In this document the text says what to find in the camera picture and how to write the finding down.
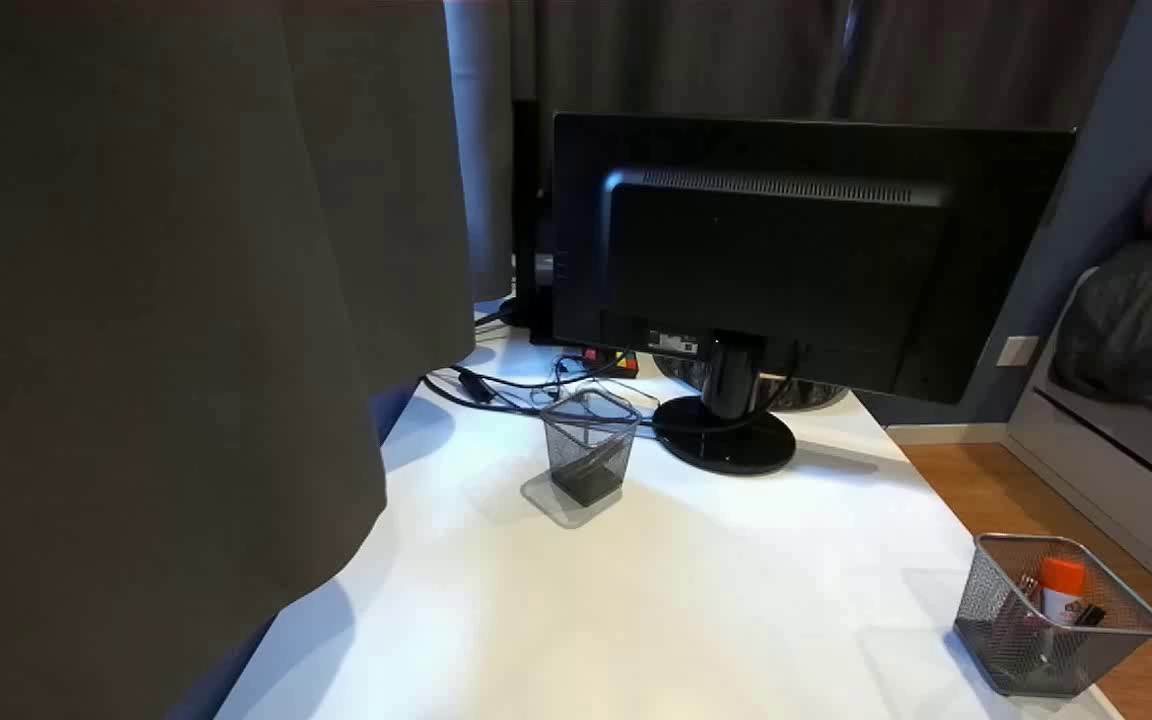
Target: dark gray wall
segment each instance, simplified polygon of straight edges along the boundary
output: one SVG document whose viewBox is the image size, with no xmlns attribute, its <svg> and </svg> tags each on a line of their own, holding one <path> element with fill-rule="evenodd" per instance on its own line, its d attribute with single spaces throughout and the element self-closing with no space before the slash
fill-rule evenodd
<svg viewBox="0 0 1152 720">
<path fill-rule="evenodd" d="M 1136 228 L 1136 196 L 1152 180 L 1152 0 L 1136 0 L 1116 56 L 1088 108 L 1064 188 L 1036 236 L 1000 324 L 980 356 L 964 404 L 916 404 L 868 396 L 896 424 L 992 424 L 1008 420 L 1028 380 L 1024 368 L 992 368 L 1004 336 L 1044 336 L 1072 280 Z"/>
</svg>

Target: cable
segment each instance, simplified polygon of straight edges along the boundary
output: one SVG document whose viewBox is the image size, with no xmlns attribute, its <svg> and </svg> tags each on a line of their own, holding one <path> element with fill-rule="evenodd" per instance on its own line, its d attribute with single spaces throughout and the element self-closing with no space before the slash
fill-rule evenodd
<svg viewBox="0 0 1152 720">
<path fill-rule="evenodd" d="M 568 352 L 568 356 L 552 360 L 552 396 L 556 400 L 564 396 L 568 360 L 580 360 L 580 356 Z"/>
<path fill-rule="evenodd" d="M 592 384 L 616 384 L 620 392 L 632 392 L 632 396 L 648 400 L 652 408 L 664 404 L 660 396 L 632 388 L 628 380 L 616 380 L 616 376 L 596 376 Z"/>
<path fill-rule="evenodd" d="M 468 376 L 480 376 L 488 384 L 504 384 L 504 388 L 552 388 L 556 380 L 508 380 L 508 376 L 488 376 L 488 372 L 476 372 L 476 368 L 464 368 L 464 364 L 452 364 L 456 372 L 468 372 Z"/>
<path fill-rule="evenodd" d="M 464 368 L 456 372 L 456 380 L 460 380 L 460 392 L 464 392 L 464 396 L 456 396 L 452 388 L 444 388 L 436 376 L 420 376 L 420 384 L 424 384 L 428 392 L 436 392 L 440 400 L 460 404 L 460 408 L 476 408 L 476 412 L 532 416 L 532 420 L 572 420 L 572 424 L 640 424 L 640 428 L 652 428 L 648 416 L 640 416 L 628 400 L 620 400 L 620 396 L 612 396 L 612 392 L 604 392 L 604 388 L 584 388 L 584 392 L 588 392 L 588 396 L 600 396 L 604 404 L 616 404 L 628 420 L 624 420 L 624 416 L 556 412 L 560 400 L 520 404 L 520 400 L 488 388 L 496 376 L 476 376 L 476 372 L 464 372 Z"/>
</svg>

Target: monitor base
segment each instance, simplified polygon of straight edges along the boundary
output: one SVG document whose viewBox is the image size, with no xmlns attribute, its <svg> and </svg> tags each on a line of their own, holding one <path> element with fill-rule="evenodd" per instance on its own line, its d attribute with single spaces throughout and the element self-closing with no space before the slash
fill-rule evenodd
<svg viewBox="0 0 1152 720">
<path fill-rule="evenodd" d="M 740 420 L 720 420 L 700 396 L 668 400 L 652 412 L 656 440 L 684 464 L 720 476 L 764 476 L 792 460 L 792 432 L 768 416 L 748 412 Z"/>
</svg>

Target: computer monitor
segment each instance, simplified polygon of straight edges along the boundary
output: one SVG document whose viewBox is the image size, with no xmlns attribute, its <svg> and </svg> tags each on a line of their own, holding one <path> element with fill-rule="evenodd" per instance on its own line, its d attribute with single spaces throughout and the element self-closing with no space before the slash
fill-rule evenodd
<svg viewBox="0 0 1152 720">
<path fill-rule="evenodd" d="M 556 116 L 552 336 L 708 364 L 656 440 L 772 472 L 760 380 L 960 400 L 1072 132 Z"/>
</svg>

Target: metal mesh cup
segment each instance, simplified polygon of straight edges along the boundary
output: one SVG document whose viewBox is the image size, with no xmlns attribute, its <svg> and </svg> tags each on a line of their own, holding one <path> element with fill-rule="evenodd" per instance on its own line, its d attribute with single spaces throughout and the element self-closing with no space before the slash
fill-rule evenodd
<svg viewBox="0 0 1152 720">
<path fill-rule="evenodd" d="M 1048 556 L 1088 568 L 1096 624 L 1044 612 L 1036 572 Z M 956 632 L 996 692 L 1076 696 L 1152 640 L 1152 604 L 1076 540 L 992 532 L 976 540 Z"/>
<path fill-rule="evenodd" d="M 624 484 L 636 416 L 600 392 L 576 392 L 544 412 L 548 480 L 576 504 Z"/>
</svg>

